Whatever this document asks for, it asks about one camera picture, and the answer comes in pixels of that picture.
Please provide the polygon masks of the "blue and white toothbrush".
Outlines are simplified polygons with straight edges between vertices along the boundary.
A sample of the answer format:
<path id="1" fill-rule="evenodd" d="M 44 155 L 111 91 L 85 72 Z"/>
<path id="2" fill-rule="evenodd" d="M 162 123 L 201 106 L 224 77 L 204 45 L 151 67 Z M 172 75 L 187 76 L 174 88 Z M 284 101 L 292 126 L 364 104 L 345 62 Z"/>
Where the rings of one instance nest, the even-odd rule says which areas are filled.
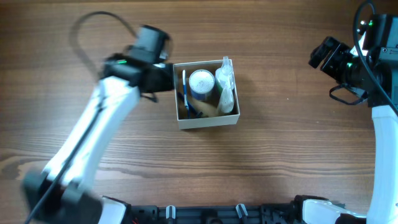
<path id="1" fill-rule="evenodd" d="M 183 84 L 183 100 L 187 110 L 187 119 L 190 119 L 190 107 L 187 100 L 187 84 L 186 84 L 186 70 L 182 71 L 182 84 Z"/>

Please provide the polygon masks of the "white-lidded blue round container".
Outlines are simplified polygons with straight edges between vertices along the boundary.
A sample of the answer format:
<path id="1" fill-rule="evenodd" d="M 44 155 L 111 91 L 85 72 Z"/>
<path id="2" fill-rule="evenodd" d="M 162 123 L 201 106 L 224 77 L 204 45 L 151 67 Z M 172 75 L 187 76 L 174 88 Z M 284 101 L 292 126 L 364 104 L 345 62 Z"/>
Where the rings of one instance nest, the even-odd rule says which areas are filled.
<path id="1" fill-rule="evenodd" d="M 215 78 L 213 74 L 204 69 L 194 71 L 189 77 L 191 95 L 199 101 L 207 101 L 214 89 Z"/>

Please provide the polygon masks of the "blue disposable razor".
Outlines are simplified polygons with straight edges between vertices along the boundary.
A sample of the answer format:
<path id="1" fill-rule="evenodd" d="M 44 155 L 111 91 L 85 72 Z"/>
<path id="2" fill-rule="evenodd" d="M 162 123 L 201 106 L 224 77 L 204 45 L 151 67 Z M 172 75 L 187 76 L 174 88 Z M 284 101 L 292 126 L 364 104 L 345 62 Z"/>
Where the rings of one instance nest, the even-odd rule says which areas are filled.
<path id="1" fill-rule="evenodd" d="M 181 92 L 177 93 L 178 99 L 184 103 L 184 107 L 187 110 L 187 118 L 202 118 L 203 113 L 197 111 L 195 107 L 189 102 L 188 96 L 183 95 Z"/>

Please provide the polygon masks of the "white-capped blue spray bottle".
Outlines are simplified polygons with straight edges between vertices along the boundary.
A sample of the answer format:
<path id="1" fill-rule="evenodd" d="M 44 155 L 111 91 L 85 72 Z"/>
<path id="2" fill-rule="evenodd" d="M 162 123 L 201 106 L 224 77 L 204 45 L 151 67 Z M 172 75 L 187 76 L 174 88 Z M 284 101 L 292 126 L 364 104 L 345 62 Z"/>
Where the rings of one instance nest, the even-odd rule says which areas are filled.
<path id="1" fill-rule="evenodd" d="M 234 90 L 234 75 L 233 75 L 233 65 L 228 56 L 223 57 L 223 63 L 220 68 L 216 70 L 215 73 L 216 88 L 221 94 L 221 92 L 229 86 L 231 95 L 233 96 Z"/>

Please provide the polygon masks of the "white squeeze tube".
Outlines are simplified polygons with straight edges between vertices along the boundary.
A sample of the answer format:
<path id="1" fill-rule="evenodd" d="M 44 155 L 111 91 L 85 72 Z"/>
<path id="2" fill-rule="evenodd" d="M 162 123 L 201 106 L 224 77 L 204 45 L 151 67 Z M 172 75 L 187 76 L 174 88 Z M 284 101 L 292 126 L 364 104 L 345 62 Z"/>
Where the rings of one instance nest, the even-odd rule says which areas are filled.
<path id="1" fill-rule="evenodd" d="M 234 108 L 234 95 L 231 88 L 230 81 L 227 81 L 221 91 L 220 100 L 218 103 L 218 113 L 220 115 L 230 114 Z"/>

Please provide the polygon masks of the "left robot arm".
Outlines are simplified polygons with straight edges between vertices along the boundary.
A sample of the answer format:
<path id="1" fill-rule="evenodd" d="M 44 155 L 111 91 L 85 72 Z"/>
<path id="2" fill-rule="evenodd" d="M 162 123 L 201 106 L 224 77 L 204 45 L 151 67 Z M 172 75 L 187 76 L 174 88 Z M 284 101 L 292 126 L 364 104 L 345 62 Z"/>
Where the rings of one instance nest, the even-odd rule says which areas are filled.
<path id="1" fill-rule="evenodd" d="M 129 205 L 90 190 L 100 160 L 119 125 L 142 97 L 174 88 L 169 56 L 170 36 L 143 25 L 128 53 L 104 62 L 101 78 L 82 116 L 64 145 L 42 172 L 30 171 L 22 189 L 30 213 L 26 223 L 125 223 Z"/>

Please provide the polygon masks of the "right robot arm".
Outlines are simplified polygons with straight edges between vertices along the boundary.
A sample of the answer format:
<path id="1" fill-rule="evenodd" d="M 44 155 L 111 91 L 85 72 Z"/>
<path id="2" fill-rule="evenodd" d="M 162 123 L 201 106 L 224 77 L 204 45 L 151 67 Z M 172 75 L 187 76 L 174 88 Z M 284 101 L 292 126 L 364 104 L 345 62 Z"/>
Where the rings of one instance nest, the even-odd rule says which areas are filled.
<path id="1" fill-rule="evenodd" d="M 311 54 L 309 64 L 320 67 L 372 109 L 376 137 L 374 187 L 367 215 L 333 205 L 325 199 L 306 199 L 302 204 L 305 223 L 397 223 L 397 115 L 376 91 L 355 49 L 327 37 Z"/>

